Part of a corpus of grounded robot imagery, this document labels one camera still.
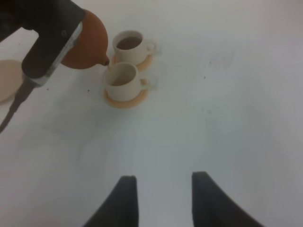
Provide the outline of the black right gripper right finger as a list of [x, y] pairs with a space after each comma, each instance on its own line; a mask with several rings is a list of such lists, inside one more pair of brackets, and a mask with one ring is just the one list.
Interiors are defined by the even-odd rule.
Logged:
[[206, 172], [192, 174], [192, 219], [195, 227], [260, 227]]

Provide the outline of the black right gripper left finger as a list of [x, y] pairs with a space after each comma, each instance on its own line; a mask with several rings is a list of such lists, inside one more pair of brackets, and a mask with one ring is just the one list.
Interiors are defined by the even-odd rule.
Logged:
[[137, 179], [122, 176], [86, 227], [136, 227]]

